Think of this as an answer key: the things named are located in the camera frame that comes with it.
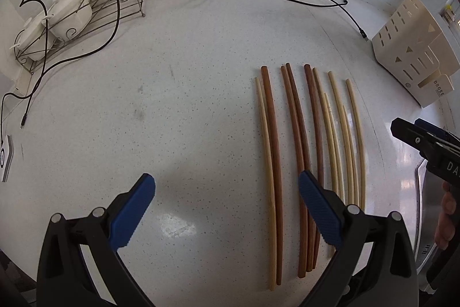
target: lid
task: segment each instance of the lid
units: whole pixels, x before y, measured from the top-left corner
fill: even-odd
[[[50,19],[51,25],[56,24],[59,20],[71,13],[75,6],[78,6],[82,0],[53,0],[53,5],[48,14],[53,15]]]
[[[38,36],[43,32],[43,25],[41,21],[45,17],[45,12],[41,11],[33,19],[29,17],[24,24],[24,32],[21,33],[18,41],[18,48],[20,50],[26,49]]]

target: silver screw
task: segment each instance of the silver screw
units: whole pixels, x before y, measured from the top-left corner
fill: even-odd
[[[401,219],[402,219],[403,217],[401,216],[401,214],[400,214],[399,212],[393,211],[393,212],[392,212],[392,218],[393,218],[393,220],[401,221]]]
[[[54,223],[58,223],[61,220],[62,215],[60,213],[55,213],[51,217],[51,221]]]
[[[360,209],[358,206],[355,206],[354,204],[349,205],[347,208],[347,211],[351,213],[352,215],[358,215],[360,213]]]
[[[91,213],[94,217],[101,217],[102,215],[104,215],[104,212],[105,209],[103,207],[96,207]]]

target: cable plug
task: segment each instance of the cable plug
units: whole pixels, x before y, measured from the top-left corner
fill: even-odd
[[[24,116],[22,117],[22,121],[21,121],[21,129],[24,128],[24,124],[26,123],[26,120],[27,120],[27,112],[24,114]]]
[[[363,36],[363,38],[366,40],[366,41],[369,41],[369,38],[367,38],[367,34],[364,30],[360,29],[359,32],[361,33],[361,35]]]

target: human hand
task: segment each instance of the human hand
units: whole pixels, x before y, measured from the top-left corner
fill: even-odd
[[[449,241],[454,237],[455,227],[449,215],[455,212],[457,204],[455,198],[450,192],[450,185],[447,182],[442,183],[442,189],[446,192],[441,201],[442,211],[438,218],[438,227],[434,240],[436,245],[442,250],[447,249]]]

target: wire rack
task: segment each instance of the wire rack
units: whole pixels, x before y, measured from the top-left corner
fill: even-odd
[[[134,16],[135,14],[141,14],[142,17],[144,17],[145,13],[142,9],[142,5],[143,0],[120,0],[120,20],[130,16]],[[47,62],[56,57],[59,51],[62,51],[64,48],[74,45],[79,39],[82,39],[88,34],[93,33],[98,29],[104,28],[105,26],[116,22],[116,0],[88,0],[88,3],[85,2],[85,0],[81,0],[78,9],[68,14],[63,19],[59,20],[58,23],[54,24],[53,26],[61,23],[63,20],[77,13],[82,8],[88,6],[91,7],[93,12],[89,23],[81,31],[81,33],[75,37],[73,35],[75,34],[76,30],[74,28],[70,28],[66,32],[66,35],[69,38],[68,41],[64,41],[61,38],[55,38],[52,47],[48,50]],[[17,43],[22,32],[24,32],[24,30],[20,31],[19,34],[16,36],[16,39],[14,41],[15,44]],[[27,46],[23,50],[18,50],[16,47],[14,48],[14,55],[16,57],[16,60],[30,74],[34,74],[43,65],[43,59],[35,61],[32,60],[29,57],[29,55],[35,53],[44,54],[44,50],[34,49],[35,42],[38,41],[44,34],[45,30],[43,30],[42,34],[39,37],[37,37],[34,41],[32,41],[31,44],[29,44],[29,46]]]

